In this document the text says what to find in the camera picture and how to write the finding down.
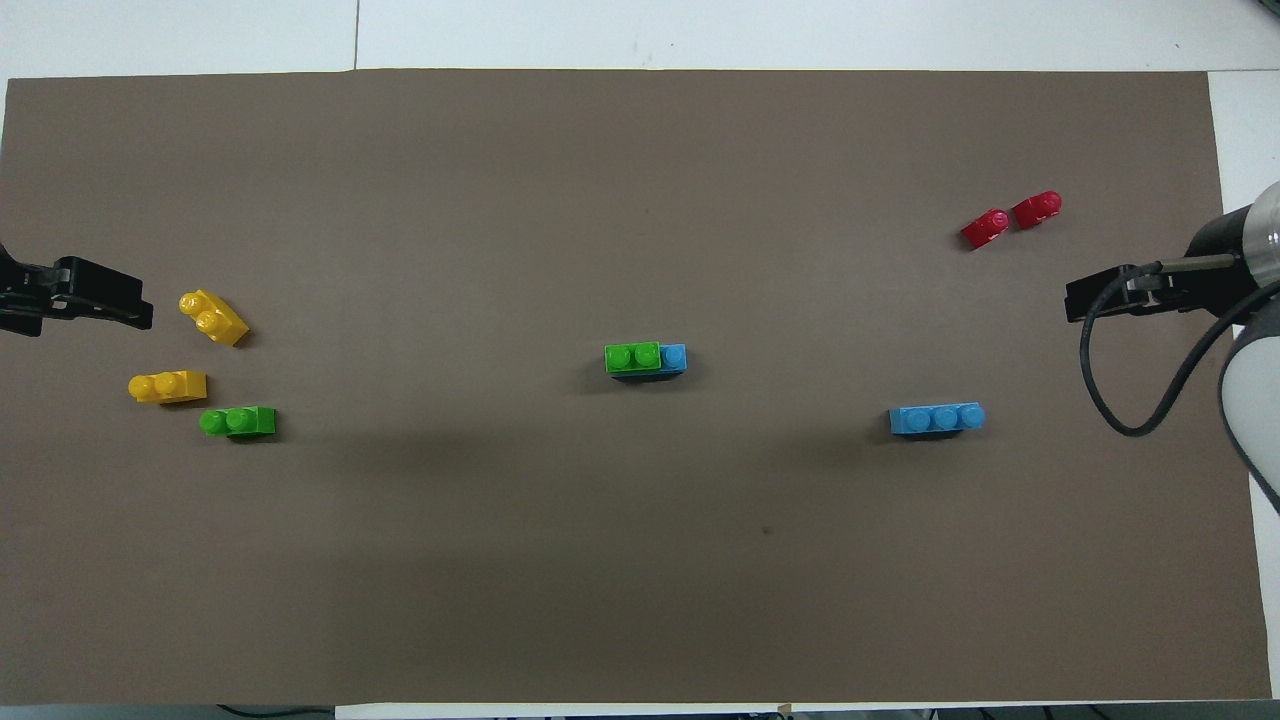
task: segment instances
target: brown table surface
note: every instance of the brown table surface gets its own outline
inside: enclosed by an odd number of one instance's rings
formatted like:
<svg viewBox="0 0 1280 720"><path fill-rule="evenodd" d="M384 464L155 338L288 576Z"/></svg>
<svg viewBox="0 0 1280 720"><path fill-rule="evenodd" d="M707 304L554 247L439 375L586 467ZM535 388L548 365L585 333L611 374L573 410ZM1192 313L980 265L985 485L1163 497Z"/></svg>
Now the brown table surface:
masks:
<svg viewBox="0 0 1280 720"><path fill-rule="evenodd" d="M1221 352L1126 439L1062 316L1217 199L1201 73L14 81L0 238L156 318L0 337L0 702L1266 696ZM1124 418L1207 324L1100 324ZM604 375L645 340L689 373ZM125 393L174 369L210 400Z"/></svg>

